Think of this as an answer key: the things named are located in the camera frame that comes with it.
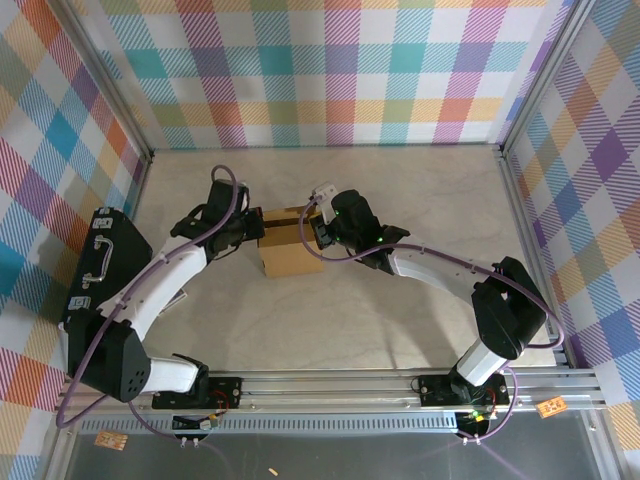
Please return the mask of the brown cardboard paper box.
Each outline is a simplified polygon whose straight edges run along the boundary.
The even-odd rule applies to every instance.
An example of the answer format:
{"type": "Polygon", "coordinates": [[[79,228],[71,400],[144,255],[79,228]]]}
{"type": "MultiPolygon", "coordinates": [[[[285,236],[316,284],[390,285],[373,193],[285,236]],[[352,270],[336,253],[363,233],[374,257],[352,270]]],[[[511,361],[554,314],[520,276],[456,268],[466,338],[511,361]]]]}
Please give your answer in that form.
{"type": "Polygon", "coordinates": [[[268,278],[315,274],[324,270],[323,262],[311,255],[301,240],[298,221],[303,209],[298,206],[263,212],[265,233],[257,246],[268,278]]]}

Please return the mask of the orange sticker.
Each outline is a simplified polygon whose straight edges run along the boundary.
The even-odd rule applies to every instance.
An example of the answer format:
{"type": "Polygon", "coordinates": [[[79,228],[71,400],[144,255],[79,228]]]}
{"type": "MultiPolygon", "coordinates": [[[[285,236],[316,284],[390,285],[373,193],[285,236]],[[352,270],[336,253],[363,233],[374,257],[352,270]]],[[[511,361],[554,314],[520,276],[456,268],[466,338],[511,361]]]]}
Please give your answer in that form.
{"type": "Polygon", "coordinates": [[[562,396],[557,396],[536,405],[536,410],[541,418],[549,418],[564,412],[568,409],[568,405],[562,396]]]}
{"type": "Polygon", "coordinates": [[[111,450],[122,451],[126,446],[127,440],[127,434],[101,431],[96,436],[94,445],[111,450]]]}

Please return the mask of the aluminium frame post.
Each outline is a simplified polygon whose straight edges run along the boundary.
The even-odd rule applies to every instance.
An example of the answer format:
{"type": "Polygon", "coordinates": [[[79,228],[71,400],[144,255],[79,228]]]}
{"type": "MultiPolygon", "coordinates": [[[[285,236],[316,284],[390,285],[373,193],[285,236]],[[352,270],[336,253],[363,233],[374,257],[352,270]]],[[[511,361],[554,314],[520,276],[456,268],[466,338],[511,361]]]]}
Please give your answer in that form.
{"type": "Polygon", "coordinates": [[[99,50],[95,47],[79,15],[75,12],[71,0],[47,0],[47,3],[63,30],[69,36],[71,43],[85,63],[87,71],[104,95],[129,140],[139,150],[144,164],[152,164],[154,149],[135,120],[133,112],[126,104],[125,98],[120,93],[115,79],[109,72],[99,50]]]}
{"type": "Polygon", "coordinates": [[[528,76],[524,83],[524,93],[516,98],[513,106],[517,106],[510,120],[505,123],[497,145],[502,157],[509,159],[515,145],[526,132],[529,124],[540,106],[543,96],[556,77],[564,59],[569,53],[582,25],[587,20],[597,0],[567,0],[558,13],[564,13],[560,18],[556,16],[547,33],[550,40],[544,40],[538,54],[532,63],[537,65],[535,76],[528,76]]]}

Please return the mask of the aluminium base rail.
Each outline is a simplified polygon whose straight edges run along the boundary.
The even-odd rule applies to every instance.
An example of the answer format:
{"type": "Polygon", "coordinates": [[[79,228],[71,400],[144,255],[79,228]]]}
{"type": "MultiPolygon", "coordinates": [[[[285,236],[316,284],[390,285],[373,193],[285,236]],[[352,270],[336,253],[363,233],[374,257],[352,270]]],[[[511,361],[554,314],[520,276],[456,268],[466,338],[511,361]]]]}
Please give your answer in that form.
{"type": "MultiPolygon", "coordinates": [[[[570,410],[603,409],[604,394],[593,371],[551,367],[514,368],[505,376],[507,393],[516,411],[535,411],[536,406],[561,397],[570,410]]],[[[418,394],[421,375],[434,369],[401,370],[275,370],[220,372],[220,377],[242,379],[240,400],[232,414],[257,413],[403,413],[420,411],[487,411],[495,406],[507,410],[497,395],[483,406],[455,406],[449,402],[423,406],[418,394]]]]}

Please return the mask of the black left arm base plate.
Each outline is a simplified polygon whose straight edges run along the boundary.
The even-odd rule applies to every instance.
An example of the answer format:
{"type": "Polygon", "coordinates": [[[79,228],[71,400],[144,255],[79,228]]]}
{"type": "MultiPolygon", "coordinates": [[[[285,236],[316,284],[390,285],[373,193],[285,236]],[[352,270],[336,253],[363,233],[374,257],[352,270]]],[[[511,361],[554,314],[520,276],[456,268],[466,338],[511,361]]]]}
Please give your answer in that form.
{"type": "Polygon", "coordinates": [[[185,393],[159,392],[152,400],[156,410],[229,410],[239,407],[242,393],[240,377],[204,375],[185,393]]]}

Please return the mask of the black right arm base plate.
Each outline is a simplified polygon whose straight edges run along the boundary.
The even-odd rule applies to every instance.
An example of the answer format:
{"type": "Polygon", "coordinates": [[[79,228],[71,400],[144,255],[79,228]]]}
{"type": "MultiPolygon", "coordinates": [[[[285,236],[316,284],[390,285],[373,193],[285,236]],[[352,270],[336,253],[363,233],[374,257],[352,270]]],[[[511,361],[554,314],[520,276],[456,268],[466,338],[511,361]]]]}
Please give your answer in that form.
{"type": "Polygon", "coordinates": [[[494,373],[480,386],[474,386],[457,373],[421,375],[414,390],[422,407],[507,406],[510,402],[505,377],[494,373]]]}

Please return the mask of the black connector bracket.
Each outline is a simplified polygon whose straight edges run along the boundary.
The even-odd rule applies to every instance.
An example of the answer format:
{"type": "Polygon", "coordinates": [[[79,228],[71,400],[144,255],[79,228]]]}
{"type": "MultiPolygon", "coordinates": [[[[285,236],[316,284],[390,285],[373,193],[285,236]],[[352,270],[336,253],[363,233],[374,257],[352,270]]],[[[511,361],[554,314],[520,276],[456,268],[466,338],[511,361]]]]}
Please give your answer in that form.
{"type": "Polygon", "coordinates": [[[456,435],[463,440],[479,443],[492,432],[491,422],[497,418],[495,407],[476,407],[466,412],[455,414],[457,422],[456,435]]]}
{"type": "Polygon", "coordinates": [[[204,417],[174,415],[171,428],[182,447],[191,444],[194,448],[198,448],[219,426],[220,419],[219,414],[209,414],[204,417]]]}

